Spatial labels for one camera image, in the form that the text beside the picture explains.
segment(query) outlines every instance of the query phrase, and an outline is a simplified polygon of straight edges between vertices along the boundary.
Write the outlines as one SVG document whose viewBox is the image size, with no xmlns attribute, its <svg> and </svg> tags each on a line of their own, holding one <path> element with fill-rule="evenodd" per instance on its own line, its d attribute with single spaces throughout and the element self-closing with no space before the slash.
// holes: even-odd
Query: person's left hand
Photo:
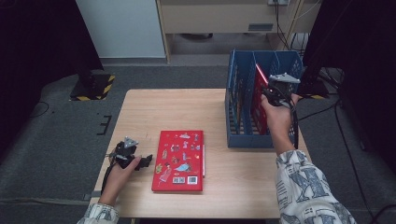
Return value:
<svg viewBox="0 0 396 224">
<path fill-rule="evenodd" d="M 128 182 L 131 174 L 134 172 L 134 168 L 139 164 L 141 159 L 141 156 L 134 158 L 125 169 L 122 169 L 118 164 L 113 166 L 108 175 L 106 187 L 99 199 L 99 203 L 114 206 L 120 191 Z"/>
</svg>

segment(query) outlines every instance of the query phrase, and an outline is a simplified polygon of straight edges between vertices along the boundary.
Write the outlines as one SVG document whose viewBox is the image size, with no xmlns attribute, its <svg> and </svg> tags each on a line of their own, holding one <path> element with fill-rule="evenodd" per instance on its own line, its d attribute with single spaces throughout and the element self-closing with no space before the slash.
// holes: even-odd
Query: blue storage bin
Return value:
<svg viewBox="0 0 396 224">
<path fill-rule="evenodd" d="M 273 147 L 271 135 L 259 134 L 250 114 L 256 63 L 267 76 L 286 72 L 300 78 L 303 69 L 297 51 L 233 50 L 231 52 L 224 100 L 228 147 Z M 297 92 L 298 84 L 293 85 L 292 88 L 292 92 Z M 290 131 L 290 140 L 294 142 L 293 130 Z"/>
</svg>

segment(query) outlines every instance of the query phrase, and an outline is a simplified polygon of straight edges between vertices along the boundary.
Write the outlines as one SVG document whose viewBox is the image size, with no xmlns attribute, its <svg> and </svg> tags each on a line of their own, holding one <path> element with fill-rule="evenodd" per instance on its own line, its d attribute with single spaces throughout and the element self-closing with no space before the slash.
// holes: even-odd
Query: wall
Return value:
<svg viewBox="0 0 396 224">
<path fill-rule="evenodd" d="M 164 58 L 155 0 L 77 0 L 100 58 Z"/>
</svg>

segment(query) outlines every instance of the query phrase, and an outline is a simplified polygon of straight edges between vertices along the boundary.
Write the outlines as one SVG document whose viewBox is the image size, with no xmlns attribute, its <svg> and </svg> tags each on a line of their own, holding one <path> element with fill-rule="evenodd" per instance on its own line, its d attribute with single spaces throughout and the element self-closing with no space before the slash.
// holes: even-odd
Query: patterned sleeve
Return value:
<svg viewBox="0 0 396 224">
<path fill-rule="evenodd" d="M 301 150 L 276 159 L 276 194 L 281 223 L 356 224 L 330 191 L 325 175 Z"/>
<path fill-rule="evenodd" d="M 84 217 L 78 222 L 78 224 L 113 224 L 119 221 L 119 213 L 114 207 L 94 203 L 91 204 Z"/>
</svg>

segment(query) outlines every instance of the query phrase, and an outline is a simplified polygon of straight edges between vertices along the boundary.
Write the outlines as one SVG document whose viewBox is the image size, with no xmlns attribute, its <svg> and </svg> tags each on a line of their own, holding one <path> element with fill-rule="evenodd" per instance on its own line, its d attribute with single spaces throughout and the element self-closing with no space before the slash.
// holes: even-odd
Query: book cover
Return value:
<svg viewBox="0 0 396 224">
<path fill-rule="evenodd" d="M 267 117 L 262 107 L 262 86 L 268 87 L 268 79 L 260 66 L 256 64 L 254 92 L 251 102 L 251 115 L 260 134 L 267 134 Z"/>
<path fill-rule="evenodd" d="M 202 191 L 204 132 L 161 131 L 151 189 Z"/>
</svg>

